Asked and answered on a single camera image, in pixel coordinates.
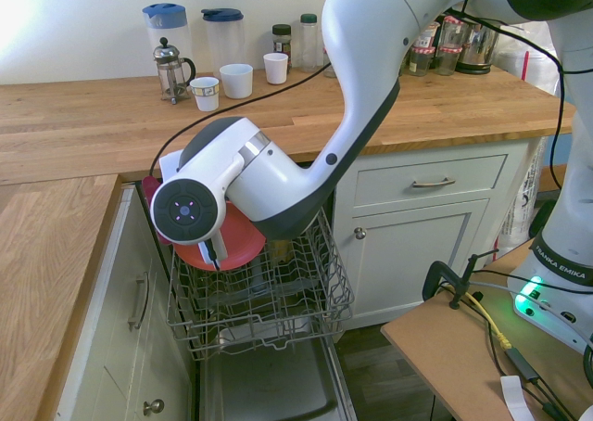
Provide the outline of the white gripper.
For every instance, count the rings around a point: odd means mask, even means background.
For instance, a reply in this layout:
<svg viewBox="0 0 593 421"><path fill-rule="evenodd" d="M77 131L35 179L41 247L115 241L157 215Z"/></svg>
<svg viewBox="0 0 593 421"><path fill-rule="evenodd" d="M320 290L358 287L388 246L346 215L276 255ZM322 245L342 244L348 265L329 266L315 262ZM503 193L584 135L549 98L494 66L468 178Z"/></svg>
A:
<svg viewBox="0 0 593 421"><path fill-rule="evenodd" d="M171 152L158 161L161 177L164 183L178 178L185 178L186 174L183 173L183 167L181 166L183 150L177 150Z"/></svg>

